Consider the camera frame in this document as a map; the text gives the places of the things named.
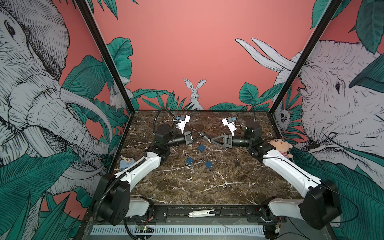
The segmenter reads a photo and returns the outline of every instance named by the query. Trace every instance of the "brown marble surface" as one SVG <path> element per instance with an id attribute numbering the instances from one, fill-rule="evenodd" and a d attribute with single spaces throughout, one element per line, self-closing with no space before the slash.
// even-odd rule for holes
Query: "brown marble surface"
<path id="1" fill-rule="evenodd" d="M 152 124 L 155 111 L 138 111 L 135 113 L 128 136 L 125 139 L 121 155 L 138 160 L 154 138 Z M 191 116 L 186 131 L 199 131 L 211 137 L 230 133 L 221 119 L 235 117 L 237 113 L 229 112 L 175 112 L 175 116 Z M 244 119 L 253 118 L 253 113 L 240 113 L 237 130 L 241 132 Z M 172 117 L 162 112 L 157 125 L 172 124 Z M 263 128 L 263 139 L 272 140 L 275 133 L 266 113 L 256 113 L 256 120 Z M 145 196 L 155 204 L 260 204 L 263 200 L 277 196 L 299 199 L 300 194 L 278 175 L 274 170 L 252 158 L 245 148 L 223 149 L 205 142 L 207 148 L 200 152 L 196 146 L 172 147 L 167 161 L 144 177 L 132 190 L 131 196 Z M 186 166 L 186 158 L 195 161 Z M 241 163 L 235 167 L 235 159 Z M 213 169 L 209 171 L 200 161 L 211 161 Z M 114 167 L 119 171 L 119 162 Z"/>

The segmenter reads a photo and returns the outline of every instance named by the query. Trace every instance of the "elephant tusk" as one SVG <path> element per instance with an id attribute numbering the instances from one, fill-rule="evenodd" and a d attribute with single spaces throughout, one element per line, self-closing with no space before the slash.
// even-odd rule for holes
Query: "elephant tusk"
<path id="1" fill-rule="evenodd" d="M 60 99 L 65 102 L 65 103 L 72 103 L 72 104 L 77 104 L 81 107 L 84 107 L 84 108 L 87 108 L 91 111 L 93 111 L 94 113 L 96 113 L 97 115 L 99 115 L 101 117 L 101 119 L 105 122 L 105 124 L 107 124 L 107 127 L 108 127 L 108 130 L 109 130 L 109 142 L 111 142 L 111 138 L 112 138 L 112 127 L 111 127 L 111 124 L 108 120 L 108 117 L 105 115 L 105 113 L 100 109 L 98 108 L 95 104 L 91 103 L 89 100 L 65 89 L 65 88 L 62 88 L 61 91 L 60 91 Z"/>
<path id="2" fill-rule="evenodd" d="M 97 174 L 99 174 L 99 172 L 103 168 L 104 167 L 101 166 L 96 170 L 88 172 L 88 171 L 82 171 L 82 170 L 79 170 L 77 168 L 70 166 L 67 170 L 65 170 L 63 172 L 62 176 L 65 178 L 71 179 L 71 180 L 84 180 L 84 179 L 88 179 L 88 178 L 96 176 Z"/>
<path id="3" fill-rule="evenodd" d="M 236 42 L 239 43 L 248 53 L 253 57 L 253 59 L 261 64 L 263 67 L 271 69 L 275 72 L 280 72 L 283 67 L 278 63 L 272 61 L 269 58 L 264 57 L 261 53 L 259 53 L 256 49 L 254 49 L 251 45 L 249 45 L 246 41 L 237 38 Z"/>
<path id="4" fill-rule="evenodd" d="M 33 126 L 23 130 L 25 138 L 29 144 L 40 154 L 42 157 L 49 157 L 56 154 L 46 141 L 40 127 Z"/>
<path id="5" fill-rule="evenodd" d="M 283 66 L 284 68 L 288 70 L 292 70 L 295 66 L 295 62 L 286 59 L 282 55 L 280 55 L 275 49 L 273 49 L 270 45 L 266 44 L 263 41 L 260 41 L 259 39 L 252 38 L 252 41 L 257 44 L 257 46 L 265 52 L 265 54 L 270 57 L 274 62 L 279 64 L 280 66 Z"/>

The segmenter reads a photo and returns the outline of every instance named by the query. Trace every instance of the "stuffed toy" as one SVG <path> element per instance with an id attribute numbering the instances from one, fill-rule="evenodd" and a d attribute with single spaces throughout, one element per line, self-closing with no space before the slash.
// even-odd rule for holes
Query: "stuffed toy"
<path id="1" fill-rule="evenodd" d="M 287 159 L 293 158 L 292 154 L 287 153 L 293 146 L 284 139 L 273 139 L 269 144 L 274 146 Z"/>

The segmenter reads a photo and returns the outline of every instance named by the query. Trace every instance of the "black cable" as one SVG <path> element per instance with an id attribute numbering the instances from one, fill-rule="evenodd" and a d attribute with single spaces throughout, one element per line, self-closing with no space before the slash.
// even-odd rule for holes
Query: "black cable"
<path id="1" fill-rule="evenodd" d="M 157 121 L 157 118 L 159 117 L 161 111 L 164 111 L 164 110 L 167 111 L 173 117 L 174 120 L 176 120 L 175 115 L 168 108 L 160 108 L 157 111 L 156 115 L 155 115 L 155 119 L 153 120 L 153 129 L 152 129 L 153 134 L 155 134 L 155 132 L 156 132 L 156 121 Z"/>
<path id="2" fill-rule="evenodd" d="M 95 225 L 100 225 L 102 223 L 105 223 L 105 220 L 99 222 L 99 220 L 97 220 L 97 215 L 99 213 L 99 210 L 100 210 L 100 207 L 103 203 L 103 201 L 105 200 L 105 198 L 107 197 L 107 195 L 109 194 L 109 192 L 111 191 L 111 189 L 120 181 L 120 179 L 122 179 L 125 175 L 127 175 L 126 172 L 122 173 L 119 177 L 117 177 L 115 180 L 113 180 L 113 182 L 109 185 L 109 187 L 105 190 L 103 196 L 100 198 L 99 200 L 99 203 L 97 204 L 96 208 L 95 208 L 95 211 L 93 212 L 93 223 Z"/>
<path id="3" fill-rule="evenodd" d="M 281 234 L 280 236 L 278 236 L 278 237 L 275 238 L 275 239 L 278 239 L 279 237 L 282 237 L 282 236 L 284 236 L 285 234 L 289 234 L 289 233 L 291 233 L 291 234 L 296 234 L 296 235 L 302 236 L 302 237 L 304 237 L 304 238 L 306 238 L 306 239 L 308 239 L 308 240 L 311 240 L 311 239 L 307 238 L 306 236 L 300 235 L 300 234 L 295 233 L 295 232 L 286 232 L 286 233 L 283 233 L 283 234 Z"/>
<path id="4" fill-rule="evenodd" d="M 291 222 L 291 224 L 296 228 L 296 230 L 299 231 L 299 233 L 301 233 L 304 237 L 308 238 L 304 233 L 302 233 L 294 224 L 293 222 L 291 221 L 291 218 L 288 217 L 288 220 Z"/>
<path id="5" fill-rule="evenodd" d="M 347 220 L 347 221 L 330 222 L 330 223 L 345 223 L 345 222 L 350 222 L 350 221 L 355 220 L 355 219 L 359 216 L 359 213 L 360 213 L 360 212 L 359 212 L 359 208 L 358 208 L 358 206 L 357 206 L 354 202 L 352 202 L 349 198 L 345 197 L 344 195 L 341 195 L 340 193 L 338 193 L 338 192 L 336 192 L 336 191 L 334 191 L 334 190 L 332 190 L 332 189 L 329 189 L 329 188 L 327 188 L 327 187 L 324 187 L 324 188 L 326 188 L 326 189 L 328 189 L 329 191 L 332 191 L 332 192 L 334 192 L 334 193 L 336 193 L 336 194 L 339 194 L 340 196 L 344 197 L 345 199 L 347 199 L 348 201 L 350 201 L 350 202 L 355 206 L 355 208 L 356 208 L 356 216 L 354 216 L 352 219 Z"/>
<path id="6" fill-rule="evenodd" d="M 256 114 L 255 114 L 255 110 L 253 109 L 253 106 L 250 105 L 250 104 L 247 104 L 247 105 L 243 106 L 243 107 L 237 112 L 236 119 L 235 119 L 235 126 L 236 126 L 236 123 L 237 123 L 237 117 L 239 116 L 240 111 L 243 110 L 244 107 L 248 107 L 248 106 L 251 106 L 251 109 L 253 110 L 253 120 L 256 119 Z M 241 132 L 238 132 L 238 131 L 236 130 L 236 132 L 237 132 L 238 134 L 242 134 L 242 133 L 243 133 L 243 126 L 241 126 L 241 124 L 240 124 L 240 128 L 241 128 Z"/>
<path id="7" fill-rule="evenodd" d="M 127 224 L 127 220 L 126 220 L 126 218 L 123 218 L 122 221 L 124 222 L 124 227 L 125 227 L 125 230 L 127 231 L 128 235 L 129 235 L 132 239 L 134 239 L 134 240 L 139 240 L 140 238 L 135 237 L 135 236 L 130 232 L 130 230 L 128 229 L 128 224 Z M 149 237 L 144 236 L 143 239 L 149 239 L 151 236 L 152 236 L 152 235 L 149 235 Z"/>

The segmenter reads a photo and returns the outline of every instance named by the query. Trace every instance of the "white rabbit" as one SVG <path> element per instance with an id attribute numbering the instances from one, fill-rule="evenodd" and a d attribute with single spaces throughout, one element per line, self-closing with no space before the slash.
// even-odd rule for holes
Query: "white rabbit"
<path id="1" fill-rule="evenodd" d="M 187 88 L 191 89 L 192 90 L 192 94 L 191 94 L 191 103 L 193 104 L 193 107 L 191 110 L 204 110 L 204 108 L 200 105 L 198 99 L 199 99 L 199 94 L 197 93 L 197 90 L 199 88 L 201 88 L 207 81 L 204 79 L 204 80 L 201 80 L 196 88 L 193 88 L 193 84 L 191 83 L 191 81 L 189 81 L 188 79 L 184 79 L 184 82 L 185 84 L 187 85 Z"/>

